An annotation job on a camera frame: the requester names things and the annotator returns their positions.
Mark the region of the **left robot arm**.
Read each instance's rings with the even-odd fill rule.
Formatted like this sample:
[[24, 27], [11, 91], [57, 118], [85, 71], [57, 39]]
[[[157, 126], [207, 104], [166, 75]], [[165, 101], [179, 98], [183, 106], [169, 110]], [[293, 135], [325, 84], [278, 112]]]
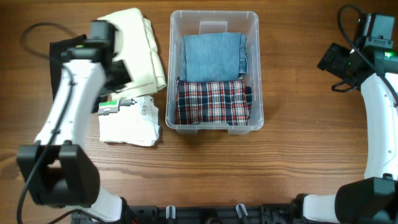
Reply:
[[116, 59], [116, 27], [93, 20], [89, 37], [49, 62], [61, 68], [60, 83], [47, 120], [31, 145], [17, 153], [25, 180], [16, 219], [22, 222], [26, 195], [37, 205], [63, 208], [98, 223], [135, 223], [126, 200], [100, 184], [96, 166], [84, 152], [85, 132], [94, 104], [101, 96], [130, 81], [127, 66]]

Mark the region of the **black garment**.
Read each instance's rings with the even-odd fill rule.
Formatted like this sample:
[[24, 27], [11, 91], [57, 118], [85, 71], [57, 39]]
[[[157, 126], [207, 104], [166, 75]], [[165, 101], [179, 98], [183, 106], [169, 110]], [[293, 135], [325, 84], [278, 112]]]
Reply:
[[81, 45], [86, 40], [86, 34], [58, 42], [51, 42], [49, 47], [50, 56], [50, 79], [52, 87], [52, 98], [55, 99], [60, 79], [62, 76], [61, 54], [71, 47]]

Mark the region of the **red plaid shirt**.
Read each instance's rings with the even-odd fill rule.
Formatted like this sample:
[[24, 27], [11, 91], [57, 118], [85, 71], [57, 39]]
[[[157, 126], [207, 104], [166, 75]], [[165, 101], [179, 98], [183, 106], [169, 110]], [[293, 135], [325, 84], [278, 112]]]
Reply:
[[251, 88], [243, 80], [183, 82], [177, 85], [176, 123], [226, 123], [246, 126], [251, 109]]

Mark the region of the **blue denim jeans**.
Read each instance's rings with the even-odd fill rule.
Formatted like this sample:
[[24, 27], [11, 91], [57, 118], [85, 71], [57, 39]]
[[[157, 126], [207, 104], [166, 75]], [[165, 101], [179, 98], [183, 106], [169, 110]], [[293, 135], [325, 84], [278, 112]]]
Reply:
[[180, 79], [225, 82], [247, 74], [246, 35], [240, 32], [185, 35], [181, 42]]

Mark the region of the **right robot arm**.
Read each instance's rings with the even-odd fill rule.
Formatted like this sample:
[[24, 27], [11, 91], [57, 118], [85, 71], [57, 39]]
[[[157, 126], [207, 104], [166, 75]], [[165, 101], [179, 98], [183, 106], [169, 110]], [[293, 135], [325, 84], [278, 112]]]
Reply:
[[397, 51], [392, 48], [394, 17], [359, 12], [349, 48], [331, 44], [318, 63], [364, 100], [368, 159], [364, 179], [341, 186], [332, 195], [298, 195], [289, 218], [305, 223], [397, 223]]

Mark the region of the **white printed t-shirt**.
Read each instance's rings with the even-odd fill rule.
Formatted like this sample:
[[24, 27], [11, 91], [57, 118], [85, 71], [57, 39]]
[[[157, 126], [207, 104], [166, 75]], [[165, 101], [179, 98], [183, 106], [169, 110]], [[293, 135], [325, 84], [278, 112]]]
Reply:
[[159, 109], [151, 96], [99, 104], [99, 140], [152, 147], [159, 138]]

